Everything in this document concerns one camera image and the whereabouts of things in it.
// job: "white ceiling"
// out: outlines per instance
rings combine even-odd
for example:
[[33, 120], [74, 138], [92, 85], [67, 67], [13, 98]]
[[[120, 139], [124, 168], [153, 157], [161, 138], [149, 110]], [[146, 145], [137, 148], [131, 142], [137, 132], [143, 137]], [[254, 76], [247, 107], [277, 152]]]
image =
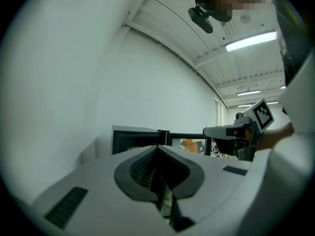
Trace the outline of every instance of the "white ceiling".
[[[222, 24], [210, 17], [213, 33], [205, 33], [189, 17], [194, 0], [134, 0], [125, 25], [155, 38], [190, 64], [213, 87], [228, 108], [255, 103], [261, 98], [277, 101], [284, 72], [276, 40], [227, 53], [224, 45], [249, 35], [279, 30], [274, 5], [255, 5], [233, 11]], [[241, 17], [250, 16], [247, 24]], [[260, 89], [252, 96], [237, 93]]]

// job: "orange object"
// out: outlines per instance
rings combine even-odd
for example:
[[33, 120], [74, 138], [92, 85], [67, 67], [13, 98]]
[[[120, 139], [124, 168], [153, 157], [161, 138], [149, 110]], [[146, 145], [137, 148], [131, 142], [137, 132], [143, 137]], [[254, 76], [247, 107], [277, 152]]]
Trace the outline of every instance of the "orange object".
[[198, 144], [193, 143], [192, 145], [187, 145], [184, 150], [192, 153], [198, 153]]
[[183, 145], [186, 147], [188, 145], [193, 145], [192, 139], [183, 140]]

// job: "ceiling light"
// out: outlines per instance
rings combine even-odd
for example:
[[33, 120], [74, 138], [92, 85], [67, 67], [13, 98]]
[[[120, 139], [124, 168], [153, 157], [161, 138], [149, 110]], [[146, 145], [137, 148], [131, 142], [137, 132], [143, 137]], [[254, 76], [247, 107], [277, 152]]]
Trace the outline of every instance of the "ceiling light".
[[249, 92], [242, 92], [242, 93], [238, 93], [237, 95], [238, 95], [238, 96], [241, 96], [241, 95], [252, 94], [252, 93], [258, 93], [258, 92], [260, 92], [260, 90], [249, 91]]
[[275, 105], [275, 104], [279, 104], [279, 101], [275, 101], [275, 102], [268, 102], [267, 105]]
[[277, 32], [276, 31], [269, 31], [269, 32], [265, 32], [263, 34], [259, 34], [259, 35], [255, 35], [252, 37], [247, 37], [245, 39], [242, 40], [238, 40], [236, 42], [227, 44], [225, 46], [227, 52], [232, 52], [235, 51], [237, 49], [246, 47], [246, 46], [250, 46], [250, 45], [255, 45], [255, 44], [259, 44], [259, 43], [263, 43], [263, 42], [267, 42], [267, 41], [271, 41], [271, 40], [275, 40], [277, 39]]
[[240, 106], [237, 106], [238, 108], [248, 108], [248, 107], [251, 107], [252, 104], [249, 104], [249, 105], [240, 105]]

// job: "black slot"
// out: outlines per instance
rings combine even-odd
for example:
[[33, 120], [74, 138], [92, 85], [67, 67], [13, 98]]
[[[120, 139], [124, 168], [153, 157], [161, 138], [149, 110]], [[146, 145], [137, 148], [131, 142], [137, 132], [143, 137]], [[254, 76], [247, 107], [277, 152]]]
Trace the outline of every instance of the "black slot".
[[55, 226], [63, 229], [78, 208], [88, 190], [74, 187], [45, 216]]
[[194, 222], [191, 219], [182, 216], [181, 211], [180, 211], [178, 204], [177, 204], [177, 200], [174, 196], [173, 196], [172, 213], [170, 216], [170, 225], [177, 232], [180, 232], [180, 231], [194, 225]]
[[146, 147], [157, 144], [164, 145], [166, 141], [166, 133], [162, 132], [114, 130], [113, 136], [113, 155], [125, 152], [131, 147]]
[[242, 175], [242, 176], [245, 176], [246, 173], [247, 173], [247, 170], [243, 170], [243, 169], [239, 169], [239, 168], [235, 168], [235, 167], [231, 167], [231, 166], [225, 166], [223, 168], [224, 171], [228, 171], [228, 172], [232, 172], [232, 173], [235, 173], [235, 174], [239, 174], [239, 175]]

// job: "window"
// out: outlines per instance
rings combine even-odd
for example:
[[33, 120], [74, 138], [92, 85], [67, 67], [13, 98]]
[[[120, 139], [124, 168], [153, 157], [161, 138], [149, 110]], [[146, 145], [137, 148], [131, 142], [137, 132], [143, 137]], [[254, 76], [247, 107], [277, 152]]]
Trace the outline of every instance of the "window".
[[220, 120], [220, 105], [219, 102], [215, 99], [215, 111], [216, 111], [216, 126], [219, 126]]
[[205, 154], [207, 139], [172, 138], [172, 147], [192, 153]]
[[223, 126], [224, 125], [224, 106], [223, 106], [223, 103], [222, 103], [222, 105], [221, 105], [221, 126]]

